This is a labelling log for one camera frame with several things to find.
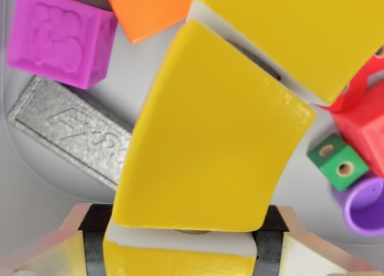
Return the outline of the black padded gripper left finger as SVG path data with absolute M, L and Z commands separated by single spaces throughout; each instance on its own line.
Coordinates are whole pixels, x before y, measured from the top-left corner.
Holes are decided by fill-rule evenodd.
M 1 275 L 106 275 L 103 238 L 111 204 L 80 203 L 58 230 L 1 258 Z

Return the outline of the black padded gripper right finger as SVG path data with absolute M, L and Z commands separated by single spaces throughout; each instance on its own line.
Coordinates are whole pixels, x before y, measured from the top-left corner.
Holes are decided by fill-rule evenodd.
M 383 275 L 382 271 L 307 232 L 289 206 L 271 205 L 257 244 L 254 275 Z

